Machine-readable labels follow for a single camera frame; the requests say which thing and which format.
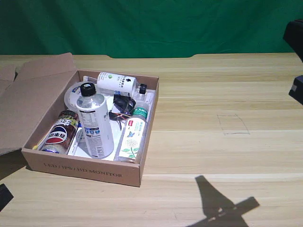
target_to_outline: box lid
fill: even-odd
[[[22,148],[77,69],[71,53],[25,63],[0,96],[0,155]],[[11,79],[11,68],[2,70]]]
[[[7,65],[0,69],[0,96],[14,82],[15,70],[14,65]]]

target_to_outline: green label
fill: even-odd
[[[142,107],[137,107],[137,108],[135,108],[133,115],[141,115],[146,119],[147,111]]]

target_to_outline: white bottle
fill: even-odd
[[[76,106],[89,154],[93,158],[107,157],[113,152],[114,140],[106,99],[96,93],[93,83],[82,84],[80,90]]]
[[[145,94],[146,85],[139,84],[135,77],[129,77],[109,72],[100,72],[97,86],[102,93],[134,97],[136,93]]]
[[[125,123],[115,161],[140,163],[147,128],[148,109],[149,106],[146,102],[136,102],[132,117]]]

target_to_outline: bottle label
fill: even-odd
[[[109,72],[101,72],[97,85],[100,88],[113,90],[116,95],[131,96],[135,78]]]
[[[134,112],[133,112],[133,115],[141,115],[146,119],[147,118],[147,111],[142,107],[136,107]]]
[[[125,132],[119,152],[119,157],[136,159],[145,127],[145,121],[140,118],[130,118],[126,122]]]
[[[108,113],[80,110],[80,120],[90,154],[98,158],[109,155],[113,151],[113,137]]]

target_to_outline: canned drink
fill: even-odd
[[[67,154],[78,125],[79,117],[77,113],[70,110],[62,111],[41,150],[57,154]]]

